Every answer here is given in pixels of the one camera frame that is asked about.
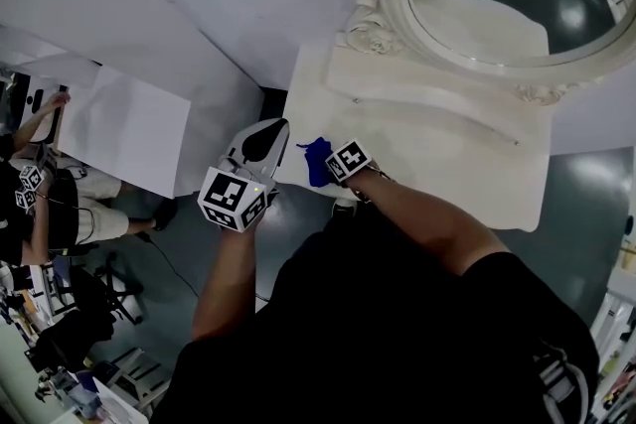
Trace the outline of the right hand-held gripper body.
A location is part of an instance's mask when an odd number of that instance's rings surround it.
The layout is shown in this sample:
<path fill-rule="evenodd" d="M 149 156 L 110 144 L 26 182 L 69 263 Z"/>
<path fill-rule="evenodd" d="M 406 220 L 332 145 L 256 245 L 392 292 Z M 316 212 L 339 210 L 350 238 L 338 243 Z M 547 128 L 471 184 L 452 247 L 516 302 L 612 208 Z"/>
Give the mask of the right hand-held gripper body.
<path fill-rule="evenodd" d="M 354 138 L 335 150 L 326 160 L 325 165 L 338 185 L 358 173 L 372 162 L 370 153 L 361 142 Z"/>

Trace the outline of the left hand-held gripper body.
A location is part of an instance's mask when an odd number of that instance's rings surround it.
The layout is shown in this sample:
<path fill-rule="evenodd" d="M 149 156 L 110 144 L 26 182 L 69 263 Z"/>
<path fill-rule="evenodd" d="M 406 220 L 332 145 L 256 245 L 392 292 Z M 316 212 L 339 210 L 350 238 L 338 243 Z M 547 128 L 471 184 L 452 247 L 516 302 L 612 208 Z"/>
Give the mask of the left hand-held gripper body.
<path fill-rule="evenodd" d="M 259 121 L 236 134 L 199 192 L 204 217 L 236 232 L 249 229 L 276 194 L 274 175 L 288 139 L 284 118 Z"/>

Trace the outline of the blue cloth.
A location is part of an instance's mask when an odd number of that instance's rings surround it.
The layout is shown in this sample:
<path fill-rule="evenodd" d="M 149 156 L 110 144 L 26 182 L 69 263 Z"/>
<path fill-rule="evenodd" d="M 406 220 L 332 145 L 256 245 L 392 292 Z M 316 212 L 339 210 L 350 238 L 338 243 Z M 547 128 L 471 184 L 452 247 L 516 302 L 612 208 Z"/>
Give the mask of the blue cloth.
<path fill-rule="evenodd" d="M 314 188 L 323 188 L 331 184 L 333 177 L 326 164 L 326 160 L 333 153 L 331 143 L 319 137 L 308 144 L 297 144 L 297 147 L 304 150 L 309 185 Z"/>

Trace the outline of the person's right forearm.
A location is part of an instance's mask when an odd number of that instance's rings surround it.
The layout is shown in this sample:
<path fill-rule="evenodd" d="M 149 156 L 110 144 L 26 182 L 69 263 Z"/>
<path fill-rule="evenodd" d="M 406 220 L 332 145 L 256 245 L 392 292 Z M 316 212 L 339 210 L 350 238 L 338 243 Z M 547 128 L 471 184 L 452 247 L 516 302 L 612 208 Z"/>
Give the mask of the person's right forearm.
<path fill-rule="evenodd" d="M 363 169 L 346 181 L 451 273 L 464 274 L 482 258 L 509 248 L 482 222 L 433 195 Z"/>

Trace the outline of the person's left forearm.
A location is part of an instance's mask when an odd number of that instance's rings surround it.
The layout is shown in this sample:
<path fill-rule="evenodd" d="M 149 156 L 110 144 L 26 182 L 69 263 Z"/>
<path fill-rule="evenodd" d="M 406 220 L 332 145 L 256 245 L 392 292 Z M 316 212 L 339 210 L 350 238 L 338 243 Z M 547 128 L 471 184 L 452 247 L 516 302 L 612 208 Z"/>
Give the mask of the person's left forearm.
<path fill-rule="evenodd" d="M 219 252 L 200 295 L 192 339 L 229 335 L 255 313 L 255 233 L 223 229 Z"/>

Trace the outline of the white dressing table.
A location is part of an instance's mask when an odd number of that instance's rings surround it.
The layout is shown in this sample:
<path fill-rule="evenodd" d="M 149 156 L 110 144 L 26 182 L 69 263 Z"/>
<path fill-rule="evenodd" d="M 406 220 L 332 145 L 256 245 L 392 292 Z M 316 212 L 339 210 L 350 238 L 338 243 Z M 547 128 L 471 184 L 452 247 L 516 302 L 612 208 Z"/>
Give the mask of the white dressing table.
<path fill-rule="evenodd" d="M 299 49 L 276 179 L 309 187 L 304 147 L 359 141 L 394 180 L 495 229 L 537 228 L 553 112 L 455 75 L 324 44 Z"/>

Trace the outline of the person's black shoe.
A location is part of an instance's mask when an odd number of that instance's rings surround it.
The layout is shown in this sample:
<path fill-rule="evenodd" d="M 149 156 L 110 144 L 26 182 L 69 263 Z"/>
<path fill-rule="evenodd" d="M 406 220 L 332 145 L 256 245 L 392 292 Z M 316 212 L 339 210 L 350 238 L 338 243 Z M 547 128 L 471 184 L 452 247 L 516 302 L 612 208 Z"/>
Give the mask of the person's black shoe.
<path fill-rule="evenodd" d="M 358 202 L 348 199 L 336 199 L 332 205 L 332 218 L 351 218 L 357 212 Z"/>

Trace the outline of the white cabinet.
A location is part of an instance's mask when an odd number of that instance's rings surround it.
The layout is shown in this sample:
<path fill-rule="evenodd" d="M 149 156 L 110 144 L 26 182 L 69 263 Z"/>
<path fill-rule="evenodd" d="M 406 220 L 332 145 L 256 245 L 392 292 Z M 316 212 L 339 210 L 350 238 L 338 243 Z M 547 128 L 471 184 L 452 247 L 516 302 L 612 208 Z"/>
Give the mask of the white cabinet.
<path fill-rule="evenodd" d="M 71 86 L 58 148 L 101 172 L 174 196 L 191 102 L 110 67 L 92 87 Z"/>

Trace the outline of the black office chair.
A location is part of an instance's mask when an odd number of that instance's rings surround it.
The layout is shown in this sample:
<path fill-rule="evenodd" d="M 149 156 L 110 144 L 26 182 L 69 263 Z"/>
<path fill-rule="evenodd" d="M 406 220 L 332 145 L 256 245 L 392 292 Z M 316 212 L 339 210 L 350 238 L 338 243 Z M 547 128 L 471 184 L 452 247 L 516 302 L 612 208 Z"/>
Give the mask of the black office chair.
<path fill-rule="evenodd" d="M 124 282 L 114 270 L 116 259 L 117 254 L 109 252 L 105 261 L 94 269 L 93 277 L 100 282 L 110 311 L 120 320 L 127 320 L 133 326 L 140 325 L 143 312 L 137 297 L 143 292 L 143 286 L 136 282 Z"/>

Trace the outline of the person's black shirt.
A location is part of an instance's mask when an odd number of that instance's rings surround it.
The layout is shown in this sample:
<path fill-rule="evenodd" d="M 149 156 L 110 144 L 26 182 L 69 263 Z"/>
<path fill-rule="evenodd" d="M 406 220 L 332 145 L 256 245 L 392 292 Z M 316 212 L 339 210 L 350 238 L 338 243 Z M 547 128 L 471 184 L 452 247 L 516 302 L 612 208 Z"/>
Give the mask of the person's black shirt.
<path fill-rule="evenodd" d="M 367 207 L 311 234 L 261 310 L 182 349 L 151 424 L 579 424 L 598 365 L 516 255 L 455 275 Z"/>

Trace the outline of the white ornate oval mirror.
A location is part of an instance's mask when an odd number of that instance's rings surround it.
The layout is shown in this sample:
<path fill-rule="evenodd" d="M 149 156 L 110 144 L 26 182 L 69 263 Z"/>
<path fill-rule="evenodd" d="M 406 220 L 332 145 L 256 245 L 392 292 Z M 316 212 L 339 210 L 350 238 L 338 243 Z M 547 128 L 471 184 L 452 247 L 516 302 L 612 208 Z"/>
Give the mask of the white ornate oval mirror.
<path fill-rule="evenodd" d="M 597 80 L 636 60 L 636 5 L 590 42 L 551 52 L 548 26 L 502 0 L 356 0 L 341 45 L 413 58 L 518 91 Z"/>

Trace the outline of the white slatted stool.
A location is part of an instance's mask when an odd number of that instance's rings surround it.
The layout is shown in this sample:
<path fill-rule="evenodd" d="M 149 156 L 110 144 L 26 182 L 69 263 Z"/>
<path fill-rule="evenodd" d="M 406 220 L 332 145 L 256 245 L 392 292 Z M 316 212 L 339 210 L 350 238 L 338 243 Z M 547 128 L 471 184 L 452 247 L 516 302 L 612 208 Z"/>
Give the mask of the white slatted stool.
<path fill-rule="evenodd" d="M 114 369 L 106 383 L 138 411 L 153 408 L 171 382 L 171 372 L 142 349 L 130 349 L 110 362 Z"/>

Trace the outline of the white machine with black trim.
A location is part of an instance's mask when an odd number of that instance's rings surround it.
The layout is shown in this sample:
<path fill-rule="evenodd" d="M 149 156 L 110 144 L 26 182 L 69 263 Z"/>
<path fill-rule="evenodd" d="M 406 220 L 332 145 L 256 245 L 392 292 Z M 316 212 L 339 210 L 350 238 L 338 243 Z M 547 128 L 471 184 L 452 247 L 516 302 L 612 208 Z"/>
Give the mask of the white machine with black trim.
<path fill-rule="evenodd" d="M 55 93 L 68 92 L 65 85 L 40 86 L 30 85 L 26 96 L 20 126 L 29 121 Z M 45 142 L 53 144 L 56 140 L 59 127 L 62 121 L 64 109 L 62 107 L 47 115 L 38 130 L 31 139 L 32 143 Z"/>

